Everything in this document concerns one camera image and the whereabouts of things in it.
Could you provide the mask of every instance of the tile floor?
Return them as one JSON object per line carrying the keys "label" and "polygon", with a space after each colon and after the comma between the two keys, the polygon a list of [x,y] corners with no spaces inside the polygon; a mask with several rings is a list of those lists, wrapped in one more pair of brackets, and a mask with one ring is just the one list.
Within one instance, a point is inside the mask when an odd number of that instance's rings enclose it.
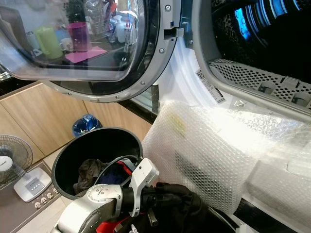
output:
{"label": "tile floor", "polygon": [[[44,159],[44,161],[51,169],[53,167],[55,158],[58,156],[61,150],[62,148]],[[46,208],[44,211],[42,211],[40,214],[34,217],[17,233],[50,233],[51,229],[58,221],[65,207],[69,205],[71,202],[72,200],[69,200],[65,197],[60,197],[55,202],[53,202],[48,208]]]}

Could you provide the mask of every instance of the fan base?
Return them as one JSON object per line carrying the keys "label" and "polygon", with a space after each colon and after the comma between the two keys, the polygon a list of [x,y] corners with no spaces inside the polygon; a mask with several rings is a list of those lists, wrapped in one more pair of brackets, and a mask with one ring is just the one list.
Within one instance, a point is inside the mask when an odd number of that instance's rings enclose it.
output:
{"label": "fan base", "polygon": [[28,171],[14,185],[14,190],[24,202],[30,202],[38,197],[52,183],[52,179],[41,168]]}

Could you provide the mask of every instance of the screw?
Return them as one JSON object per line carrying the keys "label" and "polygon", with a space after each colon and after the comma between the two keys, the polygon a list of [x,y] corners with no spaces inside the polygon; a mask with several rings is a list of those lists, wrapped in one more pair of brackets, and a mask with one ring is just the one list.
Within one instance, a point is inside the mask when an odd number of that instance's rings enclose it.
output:
{"label": "screw", "polygon": [[166,11],[166,12],[171,11],[171,9],[172,9],[172,8],[171,8],[171,6],[170,6],[170,5],[166,5],[166,6],[165,6],[165,11]]}

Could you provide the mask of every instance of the barcode sticker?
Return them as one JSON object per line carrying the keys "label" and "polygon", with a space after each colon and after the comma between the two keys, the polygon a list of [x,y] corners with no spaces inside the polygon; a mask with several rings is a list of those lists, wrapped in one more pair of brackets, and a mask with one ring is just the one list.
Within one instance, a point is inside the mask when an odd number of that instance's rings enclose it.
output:
{"label": "barcode sticker", "polygon": [[205,78],[205,75],[202,73],[201,70],[198,70],[196,72],[196,75],[199,77],[199,79],[201,80],[201,82],[204,84],[204,86],[206,87],[206,89],[208,90],[208,92],[213,96],[214,100],[220,104],[222,102],[225,102],[225,98],[224,96],[221,94],[221,92],[214,87],[213,85],[211,85]]}

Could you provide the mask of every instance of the pink cup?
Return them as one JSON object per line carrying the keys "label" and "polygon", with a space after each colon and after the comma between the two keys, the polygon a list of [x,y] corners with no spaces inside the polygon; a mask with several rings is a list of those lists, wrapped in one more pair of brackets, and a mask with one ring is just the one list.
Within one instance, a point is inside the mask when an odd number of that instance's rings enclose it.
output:
{"label": "pink cup", "polygon": [[87,31],[86,23],[71,23],[67,26],[67,29],[72,39],[74,51],[85,52],[92,49],[91,39]]}

